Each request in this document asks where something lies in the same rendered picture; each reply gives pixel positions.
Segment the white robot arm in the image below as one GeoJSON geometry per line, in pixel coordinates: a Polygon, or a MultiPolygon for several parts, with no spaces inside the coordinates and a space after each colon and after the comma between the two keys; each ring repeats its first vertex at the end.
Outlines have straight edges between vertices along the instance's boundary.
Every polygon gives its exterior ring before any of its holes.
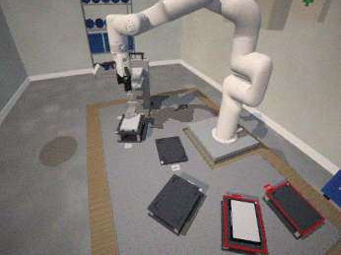
{"type": "Polygon", "coordinates": [[[216,141],[231,144],[236,141],[237,132],[242,131],[237,127],[242,104],[256,107],[263,101],[273,69],[269,56],[255,52],[261,26],[261,12],[255,1],[160,0],[141,13],[107,15],[109,47],[111,52],[128,51],[129,35],[139,35],[202,8],[223,15],[236,27],[230,68],[238,75],[224,80],[218,122],[212,131],[216,141]]]}

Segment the white microplate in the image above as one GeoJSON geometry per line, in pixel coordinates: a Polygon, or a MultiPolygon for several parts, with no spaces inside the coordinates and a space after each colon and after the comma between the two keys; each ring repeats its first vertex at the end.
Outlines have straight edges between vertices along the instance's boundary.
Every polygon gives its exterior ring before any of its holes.
{"type": "Polygon", "coordinates": [[[133,71],[133,76],[132,76],[132,78],[140,79],[143,70],[144,70],[143,68],[132,68],[132,71],[133,71]]]}
{"type": "Polygon", "coordinates": [[[124,131],[132,131],[132,129],[134,129],[134,131],[137,131],[140,119],[141,119],[140,114],[125,114],[122,124],[120,126],[120,131],[122,131],[122,129],[124,131]]]}
{"type": "Polygon", "coordinates": [[[144,77],[140,79],[135,79],[135,78],[131,79],[132,88],[141,88],[143,80],[144,80],[144,77]]]}
{"type": "Polygon", "coordinates": [[[255,205],[229,200],[231,241],[261,245],[255,205]]]}

